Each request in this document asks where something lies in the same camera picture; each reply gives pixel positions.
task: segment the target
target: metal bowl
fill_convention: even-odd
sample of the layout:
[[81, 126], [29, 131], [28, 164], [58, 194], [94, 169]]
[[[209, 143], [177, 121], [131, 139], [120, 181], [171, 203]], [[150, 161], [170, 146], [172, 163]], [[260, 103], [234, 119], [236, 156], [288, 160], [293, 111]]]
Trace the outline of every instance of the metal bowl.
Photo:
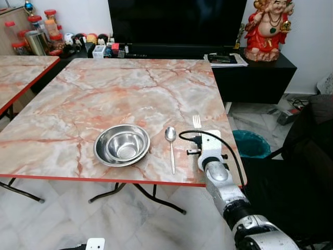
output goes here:
[[150, 147], [149, 134], [133, 124], [111, 127], [100, 134], [94, 143], [94, 154], [110, 167], [125, 167], [141, 160]]

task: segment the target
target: television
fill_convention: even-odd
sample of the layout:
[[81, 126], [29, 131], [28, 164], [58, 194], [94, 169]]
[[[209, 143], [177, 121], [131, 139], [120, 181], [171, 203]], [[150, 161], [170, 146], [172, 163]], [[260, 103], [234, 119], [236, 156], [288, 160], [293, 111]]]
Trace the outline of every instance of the television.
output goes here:
[[108, 0], [118, 43], [234, 46], [247, 0]]

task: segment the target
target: metal spoon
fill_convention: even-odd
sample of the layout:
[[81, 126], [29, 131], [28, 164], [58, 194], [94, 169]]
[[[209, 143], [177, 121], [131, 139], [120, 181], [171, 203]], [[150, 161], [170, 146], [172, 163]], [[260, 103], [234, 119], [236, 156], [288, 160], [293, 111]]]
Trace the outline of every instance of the metal spoon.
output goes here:
[[173, 147], [172, 147], [172, 142], [176, 140], [177, 134], [176, 130], [174, 127], [168, 127], [165, 130], [165, 139], [170, 142], [170, 153], [171, 153], [171, 169], [172, 169], [172, 174], [176, 173], [176, 167], [175, 167], [175, 157], [173, 156]]

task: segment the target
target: teal bin liner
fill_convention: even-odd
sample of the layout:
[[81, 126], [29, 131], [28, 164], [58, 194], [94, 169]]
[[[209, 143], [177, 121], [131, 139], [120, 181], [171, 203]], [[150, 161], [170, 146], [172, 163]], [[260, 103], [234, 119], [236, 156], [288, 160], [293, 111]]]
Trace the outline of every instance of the teal bin liner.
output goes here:
[[247, 130], [234, 130], [234, 138], [241, 157], [265, 158], [271, 147], [262, 136]]

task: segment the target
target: pink marble tabletop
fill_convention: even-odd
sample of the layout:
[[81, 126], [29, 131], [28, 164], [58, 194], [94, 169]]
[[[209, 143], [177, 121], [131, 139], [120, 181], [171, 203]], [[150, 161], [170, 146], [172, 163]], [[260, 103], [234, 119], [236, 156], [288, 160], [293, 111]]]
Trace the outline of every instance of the pink marble tabletop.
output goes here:
[[57, 62], [57, 56], [0, 56], [0, 114]]
[[[0, 133], [0, 176], [204, 186], [196, 157], [186, 155], [191, 143], [174, 142], [172, 175], [164, 138], [168, 126], [178, 133], [193, 129], [195, 114], [202, 129], [220, 130], [238, 155], [208, 62], [75, 59]], [[122, 123], [145, 128], [150, 150], [132, 166], [105, 166], [94, 156], [94, 141]], [[223, 153], [240, 184], [230, 152]]]

